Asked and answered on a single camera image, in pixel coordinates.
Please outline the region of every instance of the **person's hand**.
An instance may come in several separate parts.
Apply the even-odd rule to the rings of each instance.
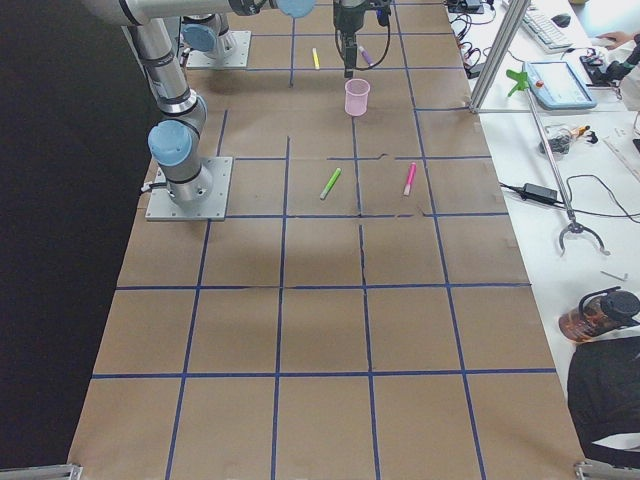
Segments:
[[[633,40],[633,35],[625,32],[607,32],[601,35],[598,35],[596,38],[606,38],[607,40],[611,40],[613,43],[611,45],[607,45],[605,48],[607,50],[613,50],[618,48],[620,45],[624,45],[630,40]]]

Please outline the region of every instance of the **black bottle cap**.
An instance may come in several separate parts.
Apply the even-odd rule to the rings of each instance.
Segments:
[[[640,300],[631,292],[618,290],[605,295],[600,301],[600,308],[609,318],[628,321],[640,312]]]

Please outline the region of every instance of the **grid square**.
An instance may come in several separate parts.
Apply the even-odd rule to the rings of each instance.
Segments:
[[[269,478],[272,423],[272,379],[189,379],[172,480]]]
[[[309,15],[296,19],[296,40],[301,33],[325,34],[333,37],[333,6],[316,5]]]
[[[342,137],[344,136],[342,132],[344,131],[347,133],[345,137],[349,142],[352,142],[351,118],[344,112],[344,78],[342,78],[342,75],[337,71],[326,68],[324,70],[313,71],[296,70],[294,72],[293,86],[289,88],[289,92],[289,98],[284,104],[285,107],[289,107],[289,110],[300,110],[307,114],[318,114],[320,111],[329,111],[335,117],[332,118],[331,121],[339,123],[340,130],[337,132],[328,130],[332,135],[331,137],[318,135],[318,132],[322,132],[323,130],[314,130],[313,133],[316,137],[322,139],[324,143],[329,144],[334,143],[338,138],[341,139],[342,142]],[[295,116],[292,117],[291,124],[296,126],[298,123],[299,120],[295,118]],[[353,147],[351,143],[348,143],[348,146],[350,152],[348,155],[351,155]]]
[[[530,287],[456,288],[453,298],[467,368],[553,368]]]
[[[447,9],[442,3],[435,5],[396,6],[400,31],[405,33],[449,33],[451,25]]]
[[[480,118],[468,110],[419,112],[428,157],[489,156]]]
[[[234,110],[227,117],[222,155],[243,158],[284,158],[291,114],[277,110]]]
[[[281,215],[284,160],[236,160],[227,215]]]
[[[278,289],[203,290],[190,372],[273,372]]]
[[[296,35],[295,68],[315,68],[312,54],[313,48],[315,48],[318,53],[318,63],[321,69],[344,67],[340,55],[338,55],[338,51],[336,50],[333,35]]]
[[[276,479],[375,478],[366,378],[280,380]]]
[[[311,108],[289,112],[287,123],[291,136],[291,156],[299,159],[353,156],[351,117],[344,112],[344,90],[340,106],[334,109]],[[316,97],[318,101],[324,95]]]
[[[212,225],[203,285],[278,286],[282,220],[228,218]]]
[[[362,290],[286,290],[284,372],[367,370]]]
[[[416,108],[461,108],[471,98],[462,69],[409,70]]]
[[[278,111],[283,109],[285,102],[291,99],[289,80],[290,71],[281,70],[224,70],[215,75],[206,70],[189,71],[191,88],[202,95],[209,107],[207,127],[212,109],[224,113],[232,109],[228,119],[236,115],[237,111],[250,112]],[[284,157],[284,147],[279,155]]]
[[[490,159],[430,160],[427,168],[438,213],[507,211]]]
[[[452,33],[433,35],[403,35],[402,43],[407,64],[412,68],[459,68],[462,70],[460,50]]]
[[[386,153],[395,157],[420,157],[420,141],[413,109],[372,108],[356,119],[358,157],[375,158]]]
[[[583,454],[557,375],[472,375],[469,386],[487,478],[572,477]]]
[[[285,285],[361,285],[358,223],[296,218],[287,222]]]
[[[367,284],[444,282],[433,219],[385,218],[363,224]]]
[[[182,372],[193,291],[117,291],[95,373]]]
[[[378,377],[375,392],[382,478],[480,480],[459,375]]]
[[[370,289],[373,370],[458,370],[444,288]]]
[[[358,164],[362,212],[367,215],[412,214],[431,212],[427,177],[422,161],[416,160],[416,174],[408,196],[403,195],[411,162],[383,157]]]
[[[341,168],[340,178],[325,200],[320,193]],[[289,166],[287,211],[289,215],[356,215],[356,173],[353,161],[294,160]]]
[[[179,379],[92,380],[69,463],[83,477],[164,478]]]
[[[371,90],[367,100],[367,113],[358,120],[364,120],[372,112],[413,111],[406,71],[375,69],[360,73],[358,77],[364,78],[369,82]],[[341,96],[344,99],[344,90],[342,90]]]
[[[147,222],[136,212],[118,286],[195,285],[206,222]]]
[[[439,224],[450,282],[529,282],[508,216],[448,217]]]
[[[253,35],[249,52],[249,68],[291,68],[291,35]]]

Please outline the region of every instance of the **keyboard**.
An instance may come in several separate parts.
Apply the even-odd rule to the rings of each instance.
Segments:
[[[546,53],[562,53],[573,44],[560,28],[539,10],[527,10],[522,26]]]

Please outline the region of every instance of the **white desk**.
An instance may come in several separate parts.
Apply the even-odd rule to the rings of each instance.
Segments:
[[[546,13],[549,17],[552,17],[558,13],[568,13],[571,15],[572,20],[569,26],[562,29],[563,33],[569,37],[574,43],[571,48],[588,48],[591,47],[591,42],[587,37],[587,34],[582,29],[580,22],[573,13],[573,10],[567,0],[536,0],[535,5],[540,11]],[[474,25],[471,27],[469,33],[464,38],[464,41],[470,41],[474,47],[483,50],[490,47],[493,40],[496,37],[498,29],[504,19],[505,7],[501,4],[501,0],[496,0],[496,19],[486,25]],[[472,15],[472,20],[477,23],[486,22],[491,18],[492,13],[486,8],[484,15]],[[456,14],[449,14],[449,18],[453,19]],[[454,22],[452,28],[455,32],[459,32],[462,29],[462,22]],[[520,29],[516,34],[511,47],[509,49],[511,53],[524,61],[541,61],[541,60],[560,60],[562,54],[548,54],[545,53],[542,48],[527,34],[523,29]],[[570,63],[575,71],[581,75],[585,83],[589,83],[589,78],[586,72],[580,64],[579,57],[584,55],[585,50],[576,50],[574,52],[566,54],[562,59]],[[522,64],[514,60],[510,55],[506,55],[498,74],[496,75],[495,82],[487,94],[487,98],[481,106],[481,112],[504,112],[504,111],[529,111],[529,105],[526,98],[522,95],[513,95],[507,97],[509,91],[513,88],[513,80],[507,78],[507,69],[520,71]],[[475,87],[476,80],[470,80],[469,85],[471,89]],[[610,89],[591,89],[594,98],[598,102],[598,106],[593,111],[626,111],[624,103],[616,97],[614,92]],[[559,114],[576,114],[575,112],[560,112]]]
[[[610,137],[629,162],[640,168],[640,154],[631,143],[634,118],[635,112],[592,113],[588,117],[600,138]],[[578,125],[584,124],[585,118],[553,117],[552,120]],[[549,162],[537,150],[540,140],[531,114],[483,114],[481,121],[501,182],[516,186],[529,182],[557,190]],[[578,142],[558,163],[565,179],[570,175],[595,174],[614,191],[630,213],[640,212],[640,183],[604,142],[596,145]],[[571,185],[574,208],[622,214],[594,180],[576,179]],[[624,290],[640,294],[640,224],[628,219],[577,214],[580,223],[600,234],[611,256],[600,253],[594,238],[588,234],[569,234],[565,238],[566,253],[560,256],[558,235],[568,224],[565,211],[525,202],[510,193],[505,193],[505,200],[566,394],[574,345],[560,332],[558,318],[576,307],[580,298],[589,292],[621,285]],[[600,273],[601,270],[618,276],[628,273],[629,278],[626,282],[618,282]],[[612,332],[601,338],[628,335],[640,335],[640,328]]]
[[[535,4],[550,17],[558,13],[571,14],[572,21],[563,31],[574,41],[573,48],[590,46],[567,0],[536,0]],[[474,47],[480,49],[490,46],[504,14],[504,6],[496,1],[496,20],[487,25],[472,26],[464,40],[471,41]],[[473,15],[472,18],[480,23],[487,21],[491,15],[488,12],[482,16]],[[450,14],[450,18],[455,18],[455,14]],[[453,28],[459,31],[461,22],[455,22]],[[546,54],[522,29],[516,34],[510,51],[526,61],[557,60],[561,57],[561,54]],[[578,50],[565,55],[564,59],[573,63],[576,71],[583,72],[584,80],[588,82],[578,60],[584,53],[584,50]],[[516,92],[512,97],[507,97],[514,85],[513,80],[506,76],[508,68],[519,71],[521,63],[510,55],[505,57],[480,110],[480,120],[498,178],[509,185],[522,186],[528,182],[558,190],[548,159],[538,152],[540,139],[526,96]],[[475,80],[470,81],[470,86],[475,86]],[[546,112],[539,108],[543,123],[547,126],[588,124],[599,138],[609,137],[625,157],[640,169],[640,154],[631,142],[635,112],[628,112],[611,90],[592,91],[598,100],[597,108],[572,112]],[[578,174],[597,175],[614,191],[630,213],[640,212],[640,183],[604,142],[590,145],[580,141],[574,144],[569,154],[559,162],[559,169],[565,179]],[[622,214],[595,180],[576,179],[571,185],[575,209]],[[569,223],[564,209],[524,202],[515,193],[506,191],[505,201],[566,395],[569,364],[575,346],[560,332],[558,318],[575,308],[580,298],[590,292],[621,285],[625,290],[640,294],[640,255],[636,253],[640,250],[637,246],[640,225],[628,219],[577,214],[580,223],[600,234],[611,256],[600,253],[595,239],[589,234],[567,235],[566,253],[560,256],[558,237]],[[629,278],[626,282],[618,282],[600,273],[601,270],[622,277],[628,273]],[[628,335],[640,335],[640,328],[611,332],[601,339]]]

